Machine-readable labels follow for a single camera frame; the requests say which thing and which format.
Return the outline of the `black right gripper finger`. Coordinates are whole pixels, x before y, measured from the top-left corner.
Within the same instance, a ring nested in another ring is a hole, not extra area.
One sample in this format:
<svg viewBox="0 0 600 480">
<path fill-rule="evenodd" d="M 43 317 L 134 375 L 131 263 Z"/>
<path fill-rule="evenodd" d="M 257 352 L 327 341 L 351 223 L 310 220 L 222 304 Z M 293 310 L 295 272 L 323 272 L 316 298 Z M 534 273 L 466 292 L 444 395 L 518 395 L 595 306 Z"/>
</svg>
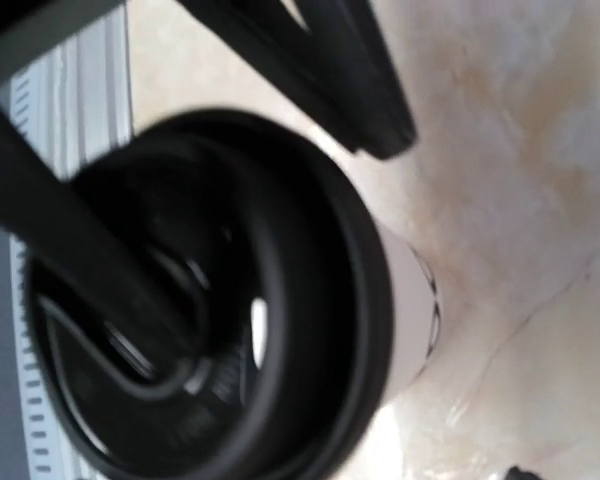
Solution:
<svg viewBox="0 0 600 480">
<path fill-rule="evenodd" d="M 542 480 L 542 478 L 533 471 L 512 466 L 504 475 L 504 480 Z"/>
</svg>

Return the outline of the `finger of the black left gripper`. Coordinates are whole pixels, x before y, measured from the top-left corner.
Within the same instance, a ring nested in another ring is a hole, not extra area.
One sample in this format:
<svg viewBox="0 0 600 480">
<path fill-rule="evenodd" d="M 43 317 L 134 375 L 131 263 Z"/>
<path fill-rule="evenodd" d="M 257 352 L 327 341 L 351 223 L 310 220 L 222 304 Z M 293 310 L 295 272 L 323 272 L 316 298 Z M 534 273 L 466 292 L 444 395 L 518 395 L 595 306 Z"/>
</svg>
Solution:
<svg viewBox="0 0 600 480">
<path fill-rule="evenodd" d="M 22 239 L 146 359 L 197 355 L 193 334 L 164 291 L 1 109 L 0 227 Z"/>
<path fill-rule="evenodd" d="M 417 129 L 368 1 L 185 1 L 189 14 L 351 152 L 385 160 Z"/>
</svg>

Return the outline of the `single black cup lid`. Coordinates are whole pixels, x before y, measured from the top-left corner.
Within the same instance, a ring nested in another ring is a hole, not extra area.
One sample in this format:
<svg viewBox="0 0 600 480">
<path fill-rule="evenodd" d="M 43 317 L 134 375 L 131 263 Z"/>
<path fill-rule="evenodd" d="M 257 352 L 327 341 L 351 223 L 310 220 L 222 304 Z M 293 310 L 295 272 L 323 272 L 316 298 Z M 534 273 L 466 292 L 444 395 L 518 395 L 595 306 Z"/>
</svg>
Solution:
<svg viewBox="0 0 600 480">
<path fill-rule="evenodd" d="M 261 116 L 192 110 L 70 187 L 189 321 L 196 365 L 140 393 L 103 325 L 30 254 L 20 289 L 49 402 L 112 479 L 325 479 L 379 405 L 393 341 L 371 215 L 313 143 Z"/>
</svg>

